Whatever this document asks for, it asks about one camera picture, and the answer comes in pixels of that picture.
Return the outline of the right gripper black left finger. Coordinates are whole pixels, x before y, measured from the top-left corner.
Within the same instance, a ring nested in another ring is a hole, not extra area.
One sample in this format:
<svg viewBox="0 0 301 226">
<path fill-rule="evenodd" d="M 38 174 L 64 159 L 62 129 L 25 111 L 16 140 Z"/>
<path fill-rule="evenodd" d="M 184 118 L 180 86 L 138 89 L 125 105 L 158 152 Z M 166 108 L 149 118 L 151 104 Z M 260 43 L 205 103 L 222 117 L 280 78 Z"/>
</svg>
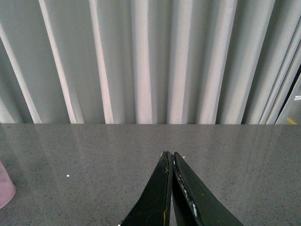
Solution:
<svg viewBox="0 0 301 226">
<path fill-rule="evenodd" d="M 168 226 L 170 224 L 173 161 L 164 151 L 139 200 L 121 222 L 122 226 Z"/>
</svg>

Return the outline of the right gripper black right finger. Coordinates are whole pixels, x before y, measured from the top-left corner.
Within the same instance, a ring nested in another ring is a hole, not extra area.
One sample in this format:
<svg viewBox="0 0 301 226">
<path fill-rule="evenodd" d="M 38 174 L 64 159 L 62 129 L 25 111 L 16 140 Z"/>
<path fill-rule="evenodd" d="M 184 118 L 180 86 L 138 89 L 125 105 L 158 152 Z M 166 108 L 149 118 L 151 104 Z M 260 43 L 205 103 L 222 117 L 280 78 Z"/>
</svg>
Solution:
<svg viewBox="0 0 301 226">
<path fill-rule="evenodd" d="M 179 226 L 241 226 L 179 155 L 172 154 L 172 196 Z"/>
</svg>

